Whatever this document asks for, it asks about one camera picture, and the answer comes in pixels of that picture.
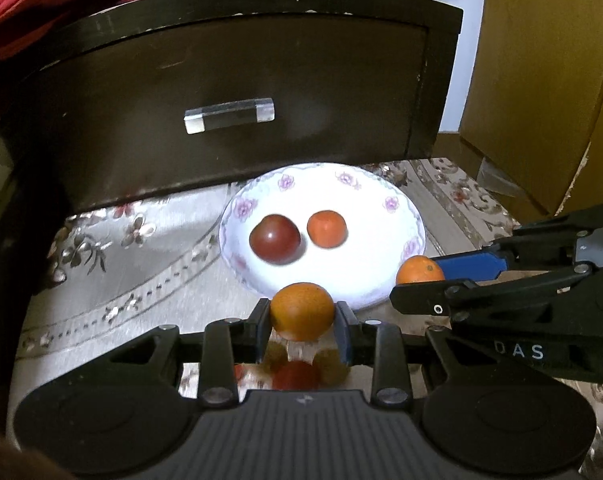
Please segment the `red cherry tomato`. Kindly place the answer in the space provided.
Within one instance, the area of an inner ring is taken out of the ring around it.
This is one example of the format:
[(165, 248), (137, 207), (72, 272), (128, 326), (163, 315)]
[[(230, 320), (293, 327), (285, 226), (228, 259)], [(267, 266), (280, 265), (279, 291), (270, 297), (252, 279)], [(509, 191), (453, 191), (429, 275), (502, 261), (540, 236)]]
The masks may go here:
[(283, 364), (272, 378), (272, 388), (282, 391), (311, 391), (320, 386), (318, 370), (305, 361), (290, 361)]

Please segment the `small orange mandarin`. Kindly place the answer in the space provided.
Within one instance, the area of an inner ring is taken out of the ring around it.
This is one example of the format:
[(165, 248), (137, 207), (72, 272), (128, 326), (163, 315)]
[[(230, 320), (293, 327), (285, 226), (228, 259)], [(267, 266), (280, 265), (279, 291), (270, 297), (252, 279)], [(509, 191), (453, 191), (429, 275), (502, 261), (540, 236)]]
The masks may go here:
[(431, 258), (413, 256), (402, 263), (396, 274), (396, 284), (429, 283), (445, 281), (443, 269)]
[(336, 248), (347, 238), (347, 224), (338, 212), (321, 210), (309, 218), (307, 232), (313, 244), (326, 249)]

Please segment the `brown wooden cupboard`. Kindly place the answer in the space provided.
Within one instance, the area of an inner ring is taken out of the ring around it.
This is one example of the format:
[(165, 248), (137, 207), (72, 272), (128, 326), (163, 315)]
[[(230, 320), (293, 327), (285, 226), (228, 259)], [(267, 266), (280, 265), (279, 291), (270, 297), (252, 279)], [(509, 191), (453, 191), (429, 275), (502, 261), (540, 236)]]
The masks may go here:
[(603, 0), (485, 0), (460, 132), (548, 214), (603, 203)]

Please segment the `dark red plum tomato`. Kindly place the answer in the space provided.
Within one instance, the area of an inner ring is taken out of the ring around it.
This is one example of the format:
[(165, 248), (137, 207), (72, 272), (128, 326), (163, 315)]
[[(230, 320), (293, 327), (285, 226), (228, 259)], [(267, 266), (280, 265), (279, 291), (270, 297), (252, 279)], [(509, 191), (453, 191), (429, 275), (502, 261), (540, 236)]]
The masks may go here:
[(260, 259), (273, 264), (289, 263), (302, 244), (297, 226), (282, 214), (268, 214), (254, 227), (250, 246)]

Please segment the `dark wooden drawer cabinet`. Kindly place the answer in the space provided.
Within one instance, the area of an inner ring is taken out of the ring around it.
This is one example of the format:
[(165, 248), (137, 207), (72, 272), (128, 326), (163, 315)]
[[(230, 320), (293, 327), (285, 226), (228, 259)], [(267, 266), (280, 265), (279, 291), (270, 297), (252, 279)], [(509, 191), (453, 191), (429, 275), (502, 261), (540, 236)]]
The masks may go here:
[[(26, 184), (70, 211), (330, 160), (425, 157), (463, 13), (435, 0), (138, 0), (3, 78)], [(273, 122), (187, 134), (186, 110), (271, 98)]]

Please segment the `large orange mandarin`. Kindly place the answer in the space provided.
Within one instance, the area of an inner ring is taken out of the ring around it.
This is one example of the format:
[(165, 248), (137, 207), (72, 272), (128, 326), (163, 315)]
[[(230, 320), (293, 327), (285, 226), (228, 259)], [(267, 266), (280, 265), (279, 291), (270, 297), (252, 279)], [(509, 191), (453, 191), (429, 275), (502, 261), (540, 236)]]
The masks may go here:
[(330, 330), (335, 304), (330, 294), (313, 283), (295, 283), (279, 290), (270, 301), (274, 330), (284, 339), (315, 341)]

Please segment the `white floral ceramic plate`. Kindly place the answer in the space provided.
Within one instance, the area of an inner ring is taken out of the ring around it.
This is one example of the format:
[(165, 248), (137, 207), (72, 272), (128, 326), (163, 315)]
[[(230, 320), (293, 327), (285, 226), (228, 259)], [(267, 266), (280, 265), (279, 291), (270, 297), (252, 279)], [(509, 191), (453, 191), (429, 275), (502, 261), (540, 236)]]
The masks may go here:
[[(341, 246), (321, 248), (310, 239), (307, 222), (320, 210), (344, 218)], [(266, 262), (250, 246), (251, 232), (268, 214), (282, 214), (300, 230), (300, 255), (290, 263)], [(387, 300), (402, 263), (424, 254), (426, 236), (420, 212), (394, 184), (355, 166), (311, 162), (243, 186), (221, 216), (219, 245), (232, 274), (259, 296), (310, 282), (359, 310)]]

